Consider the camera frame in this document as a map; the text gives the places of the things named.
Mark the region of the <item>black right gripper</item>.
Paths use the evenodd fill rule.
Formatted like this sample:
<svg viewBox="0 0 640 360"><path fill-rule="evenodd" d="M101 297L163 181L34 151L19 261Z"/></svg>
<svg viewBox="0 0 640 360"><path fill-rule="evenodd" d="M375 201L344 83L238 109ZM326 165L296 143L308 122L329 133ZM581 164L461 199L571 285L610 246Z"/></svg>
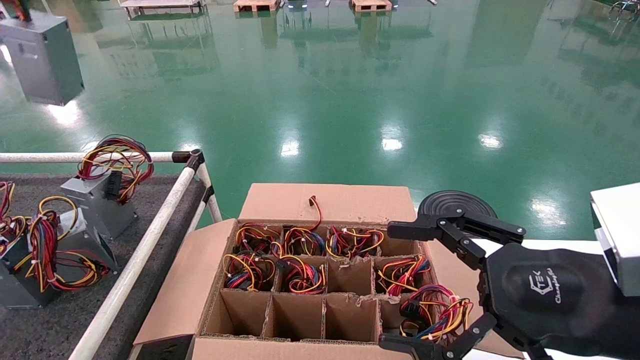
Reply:
<svg viewBox="0 0 640 360"><path fill-rule="evenodd" d="M450 345L382 333L378 346L384 350L414 360L462 360L494 330L521 353L539 356L550 349L639 358L639 298L622 293L602 255L526 248L520 245L524 227L471 210L390 221L387 233L393 239L437 240L469 269L481 271L478 290L487 313ZM502 247L487 257L475 238Z"/></svg>

